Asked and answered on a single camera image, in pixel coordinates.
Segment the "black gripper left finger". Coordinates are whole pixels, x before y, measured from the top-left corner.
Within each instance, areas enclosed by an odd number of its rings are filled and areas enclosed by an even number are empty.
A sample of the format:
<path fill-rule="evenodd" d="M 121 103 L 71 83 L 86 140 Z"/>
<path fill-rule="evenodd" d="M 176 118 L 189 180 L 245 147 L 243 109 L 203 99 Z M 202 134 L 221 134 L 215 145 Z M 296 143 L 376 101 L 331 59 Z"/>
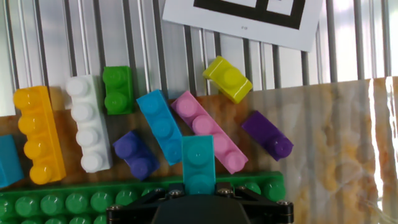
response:
<path fill-rule="evenodd" d="M 184 184 L 170 184 L 167 189 L 156 188 L 129 205 L 112 205 L 106 209 L 107 224 L 152 220 L 159 207 L 169 200 L 184 196 Z"/>

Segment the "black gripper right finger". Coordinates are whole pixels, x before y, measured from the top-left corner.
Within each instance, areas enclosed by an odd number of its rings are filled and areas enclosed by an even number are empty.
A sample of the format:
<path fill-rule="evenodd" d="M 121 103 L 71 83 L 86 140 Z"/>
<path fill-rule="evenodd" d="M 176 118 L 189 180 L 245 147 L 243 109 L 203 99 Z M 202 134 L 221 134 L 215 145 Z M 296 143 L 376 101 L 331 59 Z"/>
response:
<path fill-rule="evenodd" d="M 273 202 L 244 186 L 233 187 L 230 183 L 217 183 L 216 198 L 221 200 L 217 207 L 225 214 L 227 223 L 294 222 L 292 202 Z"/>

